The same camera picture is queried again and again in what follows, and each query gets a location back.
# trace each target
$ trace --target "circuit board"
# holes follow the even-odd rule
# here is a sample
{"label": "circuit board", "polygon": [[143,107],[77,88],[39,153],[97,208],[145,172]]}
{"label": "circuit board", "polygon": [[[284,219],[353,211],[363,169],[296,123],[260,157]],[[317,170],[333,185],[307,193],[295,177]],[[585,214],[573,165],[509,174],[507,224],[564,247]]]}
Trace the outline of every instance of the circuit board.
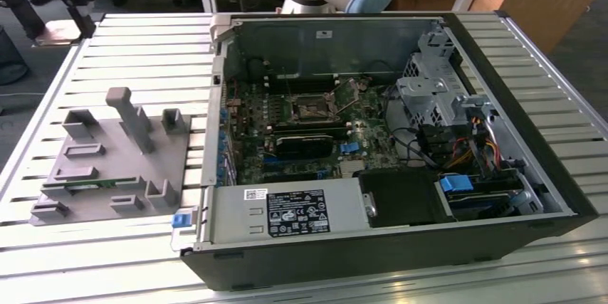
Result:
{"label": "circuit board", "polygon": [[[339,81],[327,93],[269,94],[264,84],[244,82],[231,87],[237,184],[347,178],[359,170],[400,165],[381,114],[385,85],[368,86],[368,80],[357,77]],[[332,123],[335,128],[308,130]],[[331,153],[320,158],[280,160],[272,145],[280,141],[275,130],[288,126],[297,127],[297,138],[308,131],[308,135],[327,137]],[[345,135],[332,139],[327,135],[332,130],[344,130]]]}

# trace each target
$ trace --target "power supply label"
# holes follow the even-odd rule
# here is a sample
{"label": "power supply label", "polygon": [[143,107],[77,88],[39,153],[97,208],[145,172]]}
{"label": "power supply label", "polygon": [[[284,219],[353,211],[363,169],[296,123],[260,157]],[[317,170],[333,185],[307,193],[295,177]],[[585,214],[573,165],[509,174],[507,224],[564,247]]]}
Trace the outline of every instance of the power supply label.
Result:
{"label": "power supply label", "polygon": [[323,190],[267,194],[268,234],[273,238],[329,232]]}

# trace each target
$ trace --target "slotted aluminum table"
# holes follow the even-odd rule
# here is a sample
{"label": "slotted aluminum table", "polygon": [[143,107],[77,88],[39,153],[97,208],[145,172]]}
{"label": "slotted aluminum table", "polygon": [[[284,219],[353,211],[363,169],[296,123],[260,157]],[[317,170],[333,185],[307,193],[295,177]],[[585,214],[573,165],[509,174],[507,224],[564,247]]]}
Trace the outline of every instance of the slotted aluminum table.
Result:
{"label": "slotted aluminum table", "polygon": [[[104,106],[105,91],[113,86],[132,89],[132,101],[144,106],[148,115],[177,107],[193,116],[183,206],[199,202],[213,57],[211,15],[107,15],[95,37],[71,49],[0,175],[0,302],[487,304],[605,300],[607,124],[509,19],[495,14],[459,16],[596,206],[597,220],[561,237],[532,243],[499,261],[232,293],[207,289],[171,250],[171,216],[29,226],[29,209],[65,136],[59,123],[72,108],[89,108],[97,118],[117,117]],[[481,85],[472,83],[483,92]]]}

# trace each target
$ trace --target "open computer tower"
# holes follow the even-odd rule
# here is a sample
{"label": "open computer tower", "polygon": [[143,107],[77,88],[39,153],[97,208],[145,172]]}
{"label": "open computer tower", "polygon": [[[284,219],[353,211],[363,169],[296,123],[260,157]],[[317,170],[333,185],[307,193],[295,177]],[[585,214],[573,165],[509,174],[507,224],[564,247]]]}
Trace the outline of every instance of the open computer tower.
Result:
{"label": "open computer tower", "polygon": [[213,290],[489,261],[596,217],[456,15],[216,16]]}

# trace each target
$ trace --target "blue connector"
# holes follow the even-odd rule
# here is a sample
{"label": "blue connector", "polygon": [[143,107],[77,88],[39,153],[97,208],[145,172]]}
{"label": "blue connector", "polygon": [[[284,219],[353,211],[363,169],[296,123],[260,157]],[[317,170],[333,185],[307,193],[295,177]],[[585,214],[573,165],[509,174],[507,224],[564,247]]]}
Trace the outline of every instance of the blue connector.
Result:
{"label": "blue connector", "polygon": [[352,142],[349,144],[341,144],[340,145],[340,152],[341,153],[351,153],[359,151],[359,143]]}
{"label": "blue connector", "polygon": [[192,214],[175,214],[171,220],[173,228],[187,228],[192,226]]}
{"label": "blue connector", "polygon": [[473,184],[465,174],[449,174],[439,180],[444,192],[469,192]]}

